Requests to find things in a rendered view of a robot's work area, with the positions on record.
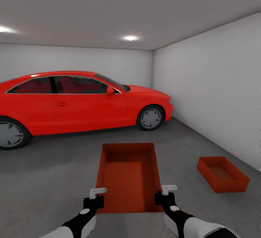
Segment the storage box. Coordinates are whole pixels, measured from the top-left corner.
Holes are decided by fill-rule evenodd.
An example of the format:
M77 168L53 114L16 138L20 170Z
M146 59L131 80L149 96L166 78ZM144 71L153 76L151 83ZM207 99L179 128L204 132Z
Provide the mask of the storage box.
M96 188L107 188L103 213L159 213L154 194L162 193L154 143L103 144Z
M215 193L245 192L250 179L234 166L226 157L200 157L198 170ZM226 179L221 179L218 168Z

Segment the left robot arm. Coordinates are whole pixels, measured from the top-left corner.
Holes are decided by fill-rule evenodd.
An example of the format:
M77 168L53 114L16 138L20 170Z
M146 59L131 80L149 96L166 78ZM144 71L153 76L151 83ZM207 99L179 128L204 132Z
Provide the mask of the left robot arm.
M104 207L104 196L97 195L106 192L107 188L91 189L90 197L83 200L84 208L78 216L40 238L86 238L94 230L96 211Z

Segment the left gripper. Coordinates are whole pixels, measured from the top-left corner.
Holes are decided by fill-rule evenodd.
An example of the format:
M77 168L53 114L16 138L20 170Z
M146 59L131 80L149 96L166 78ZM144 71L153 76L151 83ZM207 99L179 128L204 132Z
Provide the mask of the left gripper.
M90 200L90 198L85 198L83 200L83 207L88 204L94 204L96 206L96 210L104 207L104 196L97 196L96 198Z

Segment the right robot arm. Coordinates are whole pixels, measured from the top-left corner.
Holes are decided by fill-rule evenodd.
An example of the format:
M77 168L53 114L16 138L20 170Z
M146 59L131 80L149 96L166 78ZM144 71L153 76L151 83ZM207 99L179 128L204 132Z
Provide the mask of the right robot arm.
M233 230L218 224L203 221L181 211L175 204L175 196L169 190L177 185L162 185L162 193L154 194L155 204L165 210L165 223L178 238L240 238Z

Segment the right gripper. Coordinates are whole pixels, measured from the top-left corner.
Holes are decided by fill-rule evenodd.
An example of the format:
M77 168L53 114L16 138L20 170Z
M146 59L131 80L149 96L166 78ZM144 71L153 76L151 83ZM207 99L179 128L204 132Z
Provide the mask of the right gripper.
M162 193L157 192L154 194L155 204L156 205L164 205L164 202L167 200L171 200L175 203L175 196L173 192L169 192L168 196L164 196Z

